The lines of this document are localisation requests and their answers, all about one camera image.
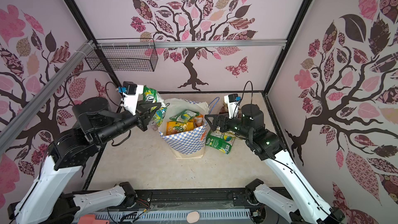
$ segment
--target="yellow snack package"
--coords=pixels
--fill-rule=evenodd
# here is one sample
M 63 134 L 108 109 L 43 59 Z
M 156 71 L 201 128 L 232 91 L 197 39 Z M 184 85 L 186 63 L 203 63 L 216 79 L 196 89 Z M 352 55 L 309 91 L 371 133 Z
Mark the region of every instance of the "yellow snack package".
M 177 121 L 167 122 L 167 135 L 193 130 L 193 122 L 182 123 Z

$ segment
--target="aluminum rail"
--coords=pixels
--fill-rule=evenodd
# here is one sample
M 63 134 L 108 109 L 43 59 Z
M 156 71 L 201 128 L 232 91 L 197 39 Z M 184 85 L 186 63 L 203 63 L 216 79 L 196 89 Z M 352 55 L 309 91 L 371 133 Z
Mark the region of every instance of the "aluminum rail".
M 22 111 L 4 128 L 0 136 L 0 154 L 3 154 L 10 144 L 18 137 L 20 132 L 29 124 L 37 112 L 46 104 L 46 101 L 57 90 L 61 83 L 77 67 L 77 65 L 93 50 L 92 41 L 86 41 L 71 58 L 59 69 L 59 71 L 47 82 L 38 94 Z
M 120 42 L 118 39 L 97 39 L 98 47 L 146 46 L 148 42 Z M 256 40 L 221 40 L 221 41 L 183 41 L 183 42 L 155 42 L 158 48 L 165 47 L 227 47 L 227 46 L 285 46 L 286 39 L 256 39 Z

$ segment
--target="checkered tote bag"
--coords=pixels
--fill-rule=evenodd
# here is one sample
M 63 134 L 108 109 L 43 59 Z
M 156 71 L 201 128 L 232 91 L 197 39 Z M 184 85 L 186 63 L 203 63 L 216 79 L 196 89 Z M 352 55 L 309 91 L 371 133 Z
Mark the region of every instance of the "checkered tote bag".
M 185 109 L 190 109 L 192 111 L 198 111 L 203 115 L 206 114 L 206 112 L 203 112 L 203 110 L 209 109 L 207 103 L 205 103 L 205 102 L 189 101 L 189 100 L 182 100 L 182 99 L 175 99 L 175 100 L 181 101 L 181 102 L 174 102 L 174 104 L 178 104 L 180 108 L 181 108 L 181 105 L 184 105 L 183 102 L 185 102 L 185 106 L 184 106 Z M 205 107 L 203 108 L 203 107 L 199 107 L 199 106 L 194 106 L 196 104 L 202 104 L 202 105 L 205 105 Z M 170 107 L 173 107 L 172 103 L 168 107 L 167 112 L 170 110 Z M 174 114 L 174 113 L 167 114 L 167 112 L 166 112 L 166 116 L 164 117 L 165 119 L 166 119 L 166 117 L 168 119 L 170 116 L 172 116 Z M 192 131 L 181 132 L 181 133 L 172 134 L 172 135 L 165 135 L 160 131 L 163 128 L 159 128 L 159 134 L 163 138 L 163 140 L 166 141 L 170 145 L 171 148 L 173 148 L 174 150 L 176 150 L 184 155 L 189 155 L 189 154 L 199 151 L 200 149 L 202 149 L 205 146 L 205 143 L 206 143 L 205 137 L 206 137 L 206 130 L 207 130 L 208 124 L 204 118 L 203 118 L 203 121 L 204 121 L 204 124 L 201 127 L 197 127 L 195 129 L 193 129 Z

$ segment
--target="tree trunk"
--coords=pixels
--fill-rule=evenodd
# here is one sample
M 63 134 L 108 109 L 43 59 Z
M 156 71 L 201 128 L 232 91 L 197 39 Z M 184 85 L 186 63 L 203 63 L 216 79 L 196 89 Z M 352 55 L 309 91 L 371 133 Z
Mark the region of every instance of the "tree trunk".
M 199 48 L 189 47 L 187 49 L 188 49 L 188 55 L 185 58 L 184 66 L 188 69 L 189 74 L 191 75 L 191 77 L 188 79 L 187 82 L 185 82 L 183 85 L 179 86 L 178 88 L 186 87 L 188 85 L 192 85 L 192 89 L 201 91 L 200 89 L 196 88 L 196 85 L 208 85 L 208 83 L 202 82 L 201 80 L 199 80 L 197 78 L 198 74 L 197 74 L 196 70 L 193 68 L 193 63 L 191 62 L 192 58 L 195 57 L 196 52 L 198 50 L 200 50 L 201 47 L 199 47 Z

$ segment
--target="butterfly decal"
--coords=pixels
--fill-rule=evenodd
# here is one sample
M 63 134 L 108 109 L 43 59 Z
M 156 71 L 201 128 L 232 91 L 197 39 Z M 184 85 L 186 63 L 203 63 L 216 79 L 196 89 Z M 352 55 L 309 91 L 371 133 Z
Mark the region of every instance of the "butterfly decal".
M 106 98 L 105 86 L 101 86 L 101 83 L 99 81 L 97 81 L 97 79 L 95 79 L 95 82 L 96 82 L 96 88 L 98 91 L 97 97 Z
M 236 66 L 227 66 L 227 67 L 225 67 L 225 69 L 228 71 L 231 71 L 232 75 L 236 76 L 236 78 L 237 78 L 241 72 L 248 71 L 248 67 L 246 65 L 247 62 L 248 62 L 247 57 L 245 57 L 239 62 L 239 65 L 237 67 Z

